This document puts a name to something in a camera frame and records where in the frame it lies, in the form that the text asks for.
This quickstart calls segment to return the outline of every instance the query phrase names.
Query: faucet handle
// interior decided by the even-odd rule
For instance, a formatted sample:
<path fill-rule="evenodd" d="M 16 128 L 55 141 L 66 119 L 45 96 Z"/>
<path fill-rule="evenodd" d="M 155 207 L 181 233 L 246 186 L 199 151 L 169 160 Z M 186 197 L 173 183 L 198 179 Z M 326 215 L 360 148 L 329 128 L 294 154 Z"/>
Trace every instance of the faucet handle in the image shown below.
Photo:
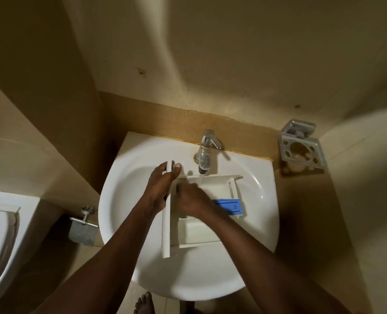
<path fill-rule="evenodd" d="M 205 130 L 203 132 L 203 137 L 202 137 L 201 144 L 203 144 L 204 146 L 210 147 L 211 143 L 217 149 L 221 149 L 222 148 L 222 145 L 221 145 L 220 141 L 218 141 L 217 138 L 215 137 L 215 132 L 213 130 L 207 129 L 207 130 Z"/>

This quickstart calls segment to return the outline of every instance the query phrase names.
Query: foot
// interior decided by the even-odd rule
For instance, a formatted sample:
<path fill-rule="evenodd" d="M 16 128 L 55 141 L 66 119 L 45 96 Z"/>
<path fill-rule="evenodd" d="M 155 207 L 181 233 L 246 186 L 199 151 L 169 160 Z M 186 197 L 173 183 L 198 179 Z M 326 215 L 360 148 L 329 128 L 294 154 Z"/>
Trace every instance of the foot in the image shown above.
<path fill-rule="evenodd" d="M 138 302 L 135 303 L 134 314 L 155 314 L 153 298 L 150 292 L 138 298 Z"/>

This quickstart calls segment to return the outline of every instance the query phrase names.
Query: metal bracket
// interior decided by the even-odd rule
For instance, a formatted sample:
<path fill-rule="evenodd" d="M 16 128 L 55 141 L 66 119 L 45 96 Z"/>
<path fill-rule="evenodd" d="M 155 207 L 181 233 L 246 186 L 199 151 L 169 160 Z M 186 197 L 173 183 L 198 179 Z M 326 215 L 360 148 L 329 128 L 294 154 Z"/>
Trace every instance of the metal bracket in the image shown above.
<path fill-rule="evenodd" d="M 90 222 L 87 221 L 87 218 L 90 216 L 90 215 L 93 215 L 95 213 L 95 209 L 93 207 L 90 207 L 90 206 L 86 206 L 84 207 L 82 210 L 81 210 L 81 213 L 84 215 L 83 219 L 78 219 L 78 218 L 75 218 L 75 217 L 70 217 L 71 220 L 74 220 L 75 222 L 79 222 L 79 223 L 82 223 L 83 225 L 89 225 L 89 226 L 92 226 L 92 227 L 96 227 L 96 228 L 99 228 L 99 225 L 96 225 L 96 224 L 92 224 Z"/>
<path fill-rule="evenodd" d="M 314 123 L 291 119 L 279 136 L 282 160 L 325 169 L 326 160 L 320 142 L 310 138 L 315 129 Z"/>

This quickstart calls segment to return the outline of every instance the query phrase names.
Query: hand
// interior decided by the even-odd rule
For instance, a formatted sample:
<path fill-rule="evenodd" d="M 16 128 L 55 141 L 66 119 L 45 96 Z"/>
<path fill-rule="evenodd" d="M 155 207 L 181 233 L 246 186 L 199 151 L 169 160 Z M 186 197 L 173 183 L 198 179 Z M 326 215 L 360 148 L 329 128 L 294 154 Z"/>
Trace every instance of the hand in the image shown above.
<path fill-rule="evenodd" d="M 186 215 L 201 219 L 206 211 L 216 210 L 216 205 L 196 183 L 179 184 L 176 198 L 179 209 Z"/>
<path fill-rule="evenodd" d="M 167 162 L 164 162 L 154 169 L 150 175 L 144 194 L 141 197 L 141 200 L 145 200 L 149 206 L 152 206 L 154 215 L 165 207 L 170 185 L 182 170 L 180 163 L 175 164 L 175 161 L 172 161 L 173 170 L 163 174 L 166 167 Z"/>

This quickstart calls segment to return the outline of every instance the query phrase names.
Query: white sink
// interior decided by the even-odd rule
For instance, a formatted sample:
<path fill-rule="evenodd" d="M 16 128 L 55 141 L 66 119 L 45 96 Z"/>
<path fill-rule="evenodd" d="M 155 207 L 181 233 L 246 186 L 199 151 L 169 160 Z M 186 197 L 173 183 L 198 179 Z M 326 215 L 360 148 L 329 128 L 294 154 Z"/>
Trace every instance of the white sink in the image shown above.
<path fill-rule="evenodd" d="M 99 203 L 99 226 L 106 243 L 144 192 L 152 170 L 169 159 L 183 166 L 181 175 L 197 175 L 193 156 L 198 145 L 128 132 L 109 171 Z M 250 234 L 275 251 L 279 211 L 270 160 L 212 149 L 209 174 L 239 174 L 236 180 L 244 216 L 239 220 Z M 132 280 L 149 291 L 186 301 L 215 299 L 244 287 L 222 243 L 186 248 L 162 258 L 162 213 L 141 250 Z"/>

